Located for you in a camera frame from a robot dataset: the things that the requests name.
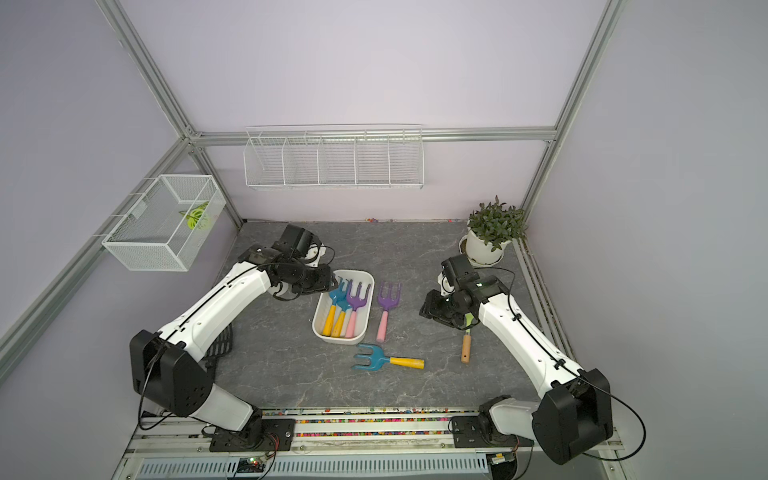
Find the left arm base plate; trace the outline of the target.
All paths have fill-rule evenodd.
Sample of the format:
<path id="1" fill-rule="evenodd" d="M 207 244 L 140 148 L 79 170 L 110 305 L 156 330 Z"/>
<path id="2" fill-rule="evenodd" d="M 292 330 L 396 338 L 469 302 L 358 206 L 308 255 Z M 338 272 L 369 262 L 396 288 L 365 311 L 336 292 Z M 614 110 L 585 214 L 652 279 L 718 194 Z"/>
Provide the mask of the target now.
<path id="1" fill-rule="evenodd" d="M 209 445 L 210 452 L 288 451 L 294 439 L 296 421 L 267 417 L 248 423 L 241 431 L 217 427 Z"/>

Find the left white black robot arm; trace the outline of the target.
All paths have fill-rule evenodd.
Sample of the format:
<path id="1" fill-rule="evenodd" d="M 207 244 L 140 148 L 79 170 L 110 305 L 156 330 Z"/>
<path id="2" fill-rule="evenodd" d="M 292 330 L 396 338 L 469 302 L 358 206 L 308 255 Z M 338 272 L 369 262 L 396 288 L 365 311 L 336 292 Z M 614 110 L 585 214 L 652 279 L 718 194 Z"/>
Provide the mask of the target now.
<path id="1" fill-rule="evenodd" d="M 129 343 L 132 386 L 178 417 L 193 417 L 249 443 L 262 435 L 262 413 L 219 387 L 201 362 L 214 341 L 254 300 L 329 292 L 337 281 L 321 258 L 317 235 L 287 225 L 272 246 L 254 244 L 209 292 L 156 332 L 142 330 Z"/>

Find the teal rake yellow handle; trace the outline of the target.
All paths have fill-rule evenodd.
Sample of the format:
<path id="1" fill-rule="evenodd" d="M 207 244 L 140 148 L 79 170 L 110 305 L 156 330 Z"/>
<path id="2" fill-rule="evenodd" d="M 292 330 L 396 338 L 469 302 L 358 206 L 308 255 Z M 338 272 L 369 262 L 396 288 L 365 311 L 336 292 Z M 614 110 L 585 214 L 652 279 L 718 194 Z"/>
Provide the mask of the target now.
<path id="1" fill-rule="evenodd" d="M 323 336 L 330 336 L 332 333 L 332 327 L 333 327 L 336 311 L 346 301 L 347 287 L 348 287 L 347 280 L 341 279 L 339 282 L 339 286 L 329 293 L 329 298 L 331 300 L 331 307 L 329 309 L 329 312 L 326 316 L 325 323 L 323 325 L 323 329 L 322 329 Z"/>
<path id="2" fill-rule="evenodd" d="M 331 332 L 332 338 L 339 338 L 342 335 L 343 327 L 345 324 L 346 312 L 350 308 L 349 302 L 347 300 L 347 295 L 349 293 L 350 288 L 351 288 L 351 282 L 347 281 L 344 287 L 342 288 L 342 294 L 339 296 L 338 305 L 337 305 L 339 316 L 332 327 L 332 332 Z"/>

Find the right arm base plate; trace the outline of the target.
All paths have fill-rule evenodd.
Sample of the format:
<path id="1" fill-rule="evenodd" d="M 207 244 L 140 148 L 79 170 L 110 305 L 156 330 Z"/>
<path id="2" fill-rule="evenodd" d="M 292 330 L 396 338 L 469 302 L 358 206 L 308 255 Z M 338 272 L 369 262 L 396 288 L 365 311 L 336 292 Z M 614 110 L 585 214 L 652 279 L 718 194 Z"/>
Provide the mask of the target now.
<path id="1" fill-rule="evenodd" d="M 447 425 L 456 448 L 531 447 L 525 437 L 500 433 L 486 415 L 454 416 Z"/>

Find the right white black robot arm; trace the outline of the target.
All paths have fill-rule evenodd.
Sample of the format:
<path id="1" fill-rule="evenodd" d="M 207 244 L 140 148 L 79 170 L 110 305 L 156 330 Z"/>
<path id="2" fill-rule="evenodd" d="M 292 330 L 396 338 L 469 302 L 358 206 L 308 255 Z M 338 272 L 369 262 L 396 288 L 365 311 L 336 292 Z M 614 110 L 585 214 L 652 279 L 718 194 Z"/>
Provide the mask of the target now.
<path id="1" fill-rule="evenodd" d="M 479 419 L 490 441 L 517 436 L 537 443 L 563 465 L 614 432 L 611 386 L 598 369 L 585 370 L 558 349 L 525 315 L 496 276 L 480 275 L 464 254 L 442 263 L 422 317 L 463 329 L 472 319 L 495 334 L 533 384 L 538 399 L 507 395 L 481 405 Z"/>

